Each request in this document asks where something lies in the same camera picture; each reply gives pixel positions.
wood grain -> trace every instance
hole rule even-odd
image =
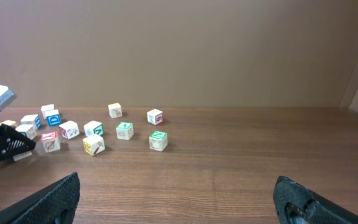
[[[80,136],[46,154],[0,163],[0,210],[78,172],[81,198],[75,223],[278,223],[275,181],[287,175],[358,214],[358,116],[337,109],[160,108],[166,119],[149,124],[152,108],[59,108],[63,120],[103,123],[106,150],[92,157]],[[9,108],[5,119],[40,114]],[[130,141],[115,127],[134,123]],[[38,132],[57,131],[57,127]],[[163,152],[149,149],[154,131],[168,133]]]

beige wall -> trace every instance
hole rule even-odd
[[[16,106],[338,106],[357,58],[358,0],[0,1]]]

black mesh surface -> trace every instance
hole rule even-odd
[[[358,224],[358,216],[288,177],[279,177],[273,201],[280,224]]]
[[[80,180],[74,172],[12,223],[73,223],[79,199]]]

alphabet block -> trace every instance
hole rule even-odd
[[[33,140],[37,136],[34,125],[32,124],[21,124],[16,128],[16,131],[20,132],[25,137]]]
[[[130,140],[134,135],[134,125],[128,122],[121,122],[117,127],[117,138],[123,140]]]
[[[109,105],[109,114],[111,118],[118,118],[122,116],[122,109],[119,103]]]
[[[8,126],[10,126],[12,128],[17,128],[16,121],[6,120],[6,121],[1,122],[0,125],[1,124],[8,125]]]
[[[49,126],[56,126],[62,123],[59,110],[50,110],[45,112]]]
[[[168,134],[154,131],[149,137],[150,148],[162,152],[168,145]]]
[[[60,132],[63,138],[72,139],[73,137],[80,134],[77,123],[74,121],[67,121],[64,124],[59,125]]]
[[[103,138],[97,134],[92,134],[91,136],[84,138],[83,143],[85,151],[91,156],[94,156],[106,149]]]
[[[84,125],[85,136],[91,136],[92,134],[98,134],[102,136],[104,134],[103,125],[97,121],[91,121],[88,124]]]
[[[147,112],[147,121],[154,125],[158,125],[164,121],[162,111],[154,109]]]
[[[42,124],[41,124],[41,120],[40,120],[40,116],[38,116],[37,114],[33,114],[33,115],[25,115],[22,120],[21,120],[22,124],[32,124],[34,125],[34,127],[36,127],[37,129],[40,129]]]
[[[44,117],[44,119],[47,119],[45,112],[50,111],[50,110],[54,110],[55,109],[55,105],[45,105],[45,106],[41,106],[41,112],[42,112],[42,116]]]
[[[41,142],[45,152],[53,152],[60,149],[60,140],[57,131],[41,135]]]

toy block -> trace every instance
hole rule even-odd
[[[1,122],[0,125],[1,124],[8,125],[8,126],[10,126],[12,128],[17,128],[16,121],[6,120],[6,121]]]
[[[45,152],[53,152],[60,149],[60,140],[57,131],[42,134],[41,142]]]
[[[109,114],[111,118],[118,118],[122,116],[122,109],[119,103],[109,105]]]
[[[97,121],[91,121],[88,124],[84,125],[85,136],[91,136],[92,134],[98,134],[102,136],[104,134],[103,125]]]
[[[59,125],[59,129],[65,139],[72,139],[80,134],[78,125],[74,121],[67,121],[64,124]]]
[[[37,136],[34,125],[32,124],[21,124],[16,128],[16,131],[20,132],[25,137],[33,140]]]
[[[154,125],[158,125],[164,121],[162,111],[154,109],[147,112],[147,121]]]
[[[37,114],[33,114],[33,115],[25,115],[22,120],[21,120],[22,124],[32,124],[34,125],[34,127],[36,127],[37,129],[40,129],[42,124],[41,124],[41,120],[40,120],[40,116],[38,116]]]
[[[20,154],[18,154],[16,156],[13,156],[13,160],[16,162],[16,161],[19,161],[19,160],[24,159],[26,157],[29,157],[31,155],[32,155],[31,151],[23,152],[23,153],[20,153]]]
[[[123,140],[130,140],[134,135],[134,125],[128,122],[121,122],[117,127],[117,138]]]
[[[168,134],[154,131],[149,137],[150,148],[162,152],[168,145]]]
[[[91,136],[84,138],[82,141],[84,143],[85,151],[92,156],[106,149],[103,138],[97,134],[92,134]]]
[[[44,117],[44,119],[47,119],[45,112],[50,111],[50,110],[54,110],[55,109],[55,105],[45,105],[45,106],[41,106],[41,112],[42,112],[42,116]]]
[[[59,110],[50,110],[45,112],[49,126],[56,126],[62,123]]]

